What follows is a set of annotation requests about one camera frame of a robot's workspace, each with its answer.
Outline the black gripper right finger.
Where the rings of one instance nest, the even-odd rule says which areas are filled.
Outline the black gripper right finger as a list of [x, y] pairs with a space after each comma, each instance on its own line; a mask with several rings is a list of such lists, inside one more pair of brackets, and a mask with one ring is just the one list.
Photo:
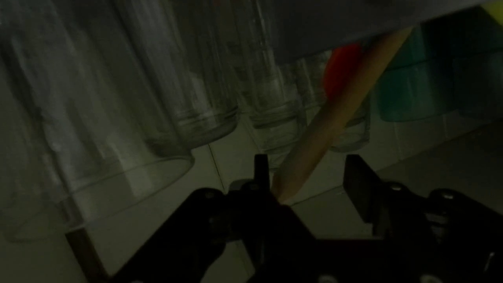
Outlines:
[[433, 242], [424, 215], [425, 200], [403, 184], [380, 179], [356, 154], [345, 157], [342, 187], [373, 236]]

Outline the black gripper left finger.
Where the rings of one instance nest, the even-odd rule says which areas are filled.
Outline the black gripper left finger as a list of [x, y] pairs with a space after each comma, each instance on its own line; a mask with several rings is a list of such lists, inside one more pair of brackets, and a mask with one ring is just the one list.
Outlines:
[[241, 242], [252, 266], [246, 283], [314, 281], [314, 236], [270, 192], [265, 154], [254, 157], [251, 179], [233, 182], [208, 225], [218, 242]]

